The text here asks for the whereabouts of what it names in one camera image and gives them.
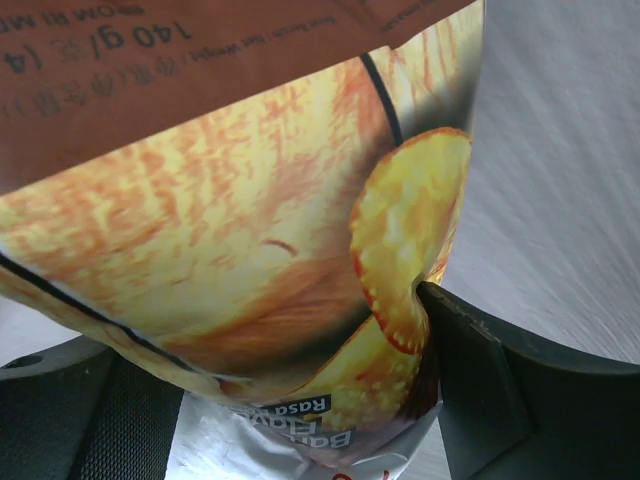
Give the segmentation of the brown Chuba cassava chips bag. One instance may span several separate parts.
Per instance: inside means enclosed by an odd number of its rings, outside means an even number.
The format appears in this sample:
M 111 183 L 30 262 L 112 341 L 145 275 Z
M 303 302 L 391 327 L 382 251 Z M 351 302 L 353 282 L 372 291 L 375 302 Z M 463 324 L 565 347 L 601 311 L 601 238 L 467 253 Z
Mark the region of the brown Chuba cassava chips bag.
M 201 396 L 203 479 L 395 479 L 439 406 L 482 1 L 5 1 L 1 295 Z

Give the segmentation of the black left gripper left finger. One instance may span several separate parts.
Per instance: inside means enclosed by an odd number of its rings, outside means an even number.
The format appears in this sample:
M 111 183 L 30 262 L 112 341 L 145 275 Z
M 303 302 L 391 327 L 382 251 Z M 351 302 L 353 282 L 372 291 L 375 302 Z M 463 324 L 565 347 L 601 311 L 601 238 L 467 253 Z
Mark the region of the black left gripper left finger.
M 1 368 L 2 480 L 162 479 L 182 389 L 80 336 Z

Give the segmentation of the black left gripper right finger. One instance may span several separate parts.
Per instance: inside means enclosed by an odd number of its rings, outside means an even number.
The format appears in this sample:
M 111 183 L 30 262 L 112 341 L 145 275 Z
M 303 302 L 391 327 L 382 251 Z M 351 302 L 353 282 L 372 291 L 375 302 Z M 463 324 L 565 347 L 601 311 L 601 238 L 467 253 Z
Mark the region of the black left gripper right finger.
M 638 478 L 638 365 L 558 344 L 433 283 L 418 295 L 438 353 L 452 478 Z

